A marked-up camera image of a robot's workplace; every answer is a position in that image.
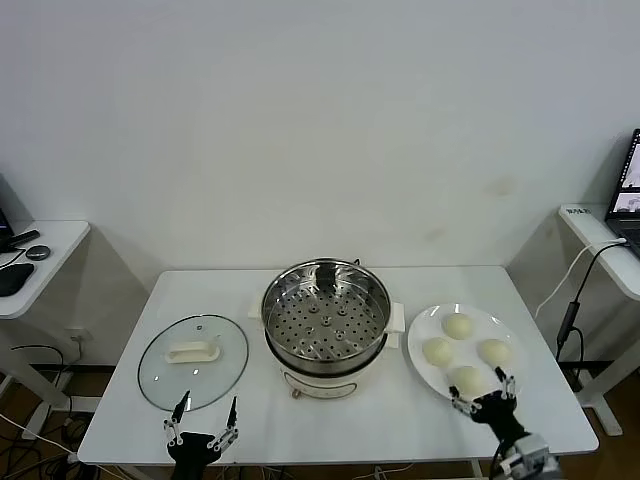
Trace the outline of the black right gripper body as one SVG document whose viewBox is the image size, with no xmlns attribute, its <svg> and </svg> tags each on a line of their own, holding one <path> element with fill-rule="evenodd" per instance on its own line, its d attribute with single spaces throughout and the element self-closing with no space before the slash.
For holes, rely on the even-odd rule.
<svg viewBox="0 0 640 480">
<path fill-rule="evenodd" d="M 514 415 L 517 406 L 514 395 L 494 391 L 477 398 L 474 404 L 471 419 L 475 423 L 488 425 L 499 442 L 514 444 L 526 435 L 525 428 Z"/>
</svg>

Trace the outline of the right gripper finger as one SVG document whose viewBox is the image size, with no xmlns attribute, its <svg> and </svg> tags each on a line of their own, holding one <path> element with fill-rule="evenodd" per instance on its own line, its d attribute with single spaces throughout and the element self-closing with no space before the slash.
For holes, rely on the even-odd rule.
<svg viewBox="0 0 640 480">
<path fill-rule="evenodd" d="M 479 403 L 463 399 L 458 388 L 454 385 L 449 387 L 449 393 L 453 407 L 468 417 L 472 417 L 482 409 Z"/>
<path fill-rule="evenodd" d="M 501 383 L 501 399 L 502 400 L 514 400 L 516 398 L 515 392 L 515 378 L 513 375 L 507 375 L 505 371 L 500 367 L 494 368 L 498 380 Z"/>
</svg>

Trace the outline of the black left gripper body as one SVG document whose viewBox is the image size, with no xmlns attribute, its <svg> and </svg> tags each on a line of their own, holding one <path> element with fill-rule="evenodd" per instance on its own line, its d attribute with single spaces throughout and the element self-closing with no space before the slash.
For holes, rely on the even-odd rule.
<svg viewBox="0 0 640 480">
<path fill-rule="evenodd" d="M 167 451 L 175 462 L 172 480 L 202 480 L 206 468 L 222 456 L 213 435 L 191 432 L 171 440 Z"/>
</svg>

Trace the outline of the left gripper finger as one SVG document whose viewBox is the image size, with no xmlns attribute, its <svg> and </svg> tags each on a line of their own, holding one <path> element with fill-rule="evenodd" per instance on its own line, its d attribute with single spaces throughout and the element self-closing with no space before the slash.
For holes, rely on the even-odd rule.
<svg viewBox="0 0 640 480">
<path fill-rule="evenodd" d="M 227 449 L 239 436 L 237 428 L 237 397 L 233 398 L 225 429 L 207 444 L 208 449 Z"/>
<path fill-rule="evenodd" d="M 174 407 L 168 419 L 164 420 L 163 428 L 167 439 L 167 446 L 174 447 L 183 443 L 180 422 L 190 401 L 190 391 L 187 390 L 181 400 Z"/>
</svg>

